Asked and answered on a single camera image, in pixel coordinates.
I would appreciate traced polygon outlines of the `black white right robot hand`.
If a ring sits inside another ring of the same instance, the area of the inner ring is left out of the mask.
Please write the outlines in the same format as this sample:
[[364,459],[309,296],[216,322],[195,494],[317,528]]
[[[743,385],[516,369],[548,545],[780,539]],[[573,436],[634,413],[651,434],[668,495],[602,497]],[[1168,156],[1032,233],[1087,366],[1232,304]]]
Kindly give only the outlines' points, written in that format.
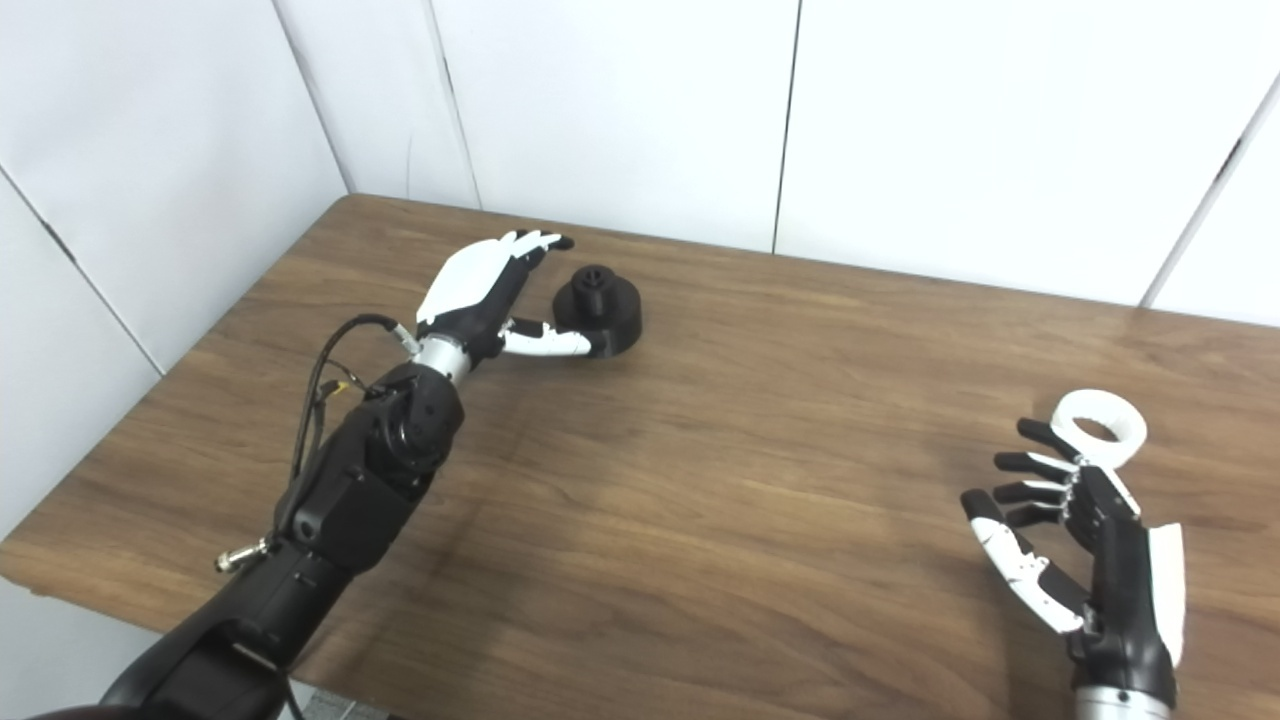
[[[1115,469],[1066,429],[1023,418],[1018,433],[1051,448],[1000,452],[1020,480],[968,489],[960,503],[1005,585],[1064,641],[1078,719],[1170,719],[1187,619],[1181,527],[1149,528]],[[1088,585],[1023,534],[1052,524],[1091,556]]]

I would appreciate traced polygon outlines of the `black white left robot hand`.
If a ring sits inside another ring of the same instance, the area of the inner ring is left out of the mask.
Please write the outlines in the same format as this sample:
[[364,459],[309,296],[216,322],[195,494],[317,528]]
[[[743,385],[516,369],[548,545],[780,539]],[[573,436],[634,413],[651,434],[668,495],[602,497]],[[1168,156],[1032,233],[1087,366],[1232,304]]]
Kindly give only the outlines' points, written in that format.
[[416,314],[420,350],[413,361],[445,373],[502,354],[603,357],[603,334],[558,329],[513,315],[532,272],[550,251],[575,241],[559,233],[509,231],[470,243],[447,259]]

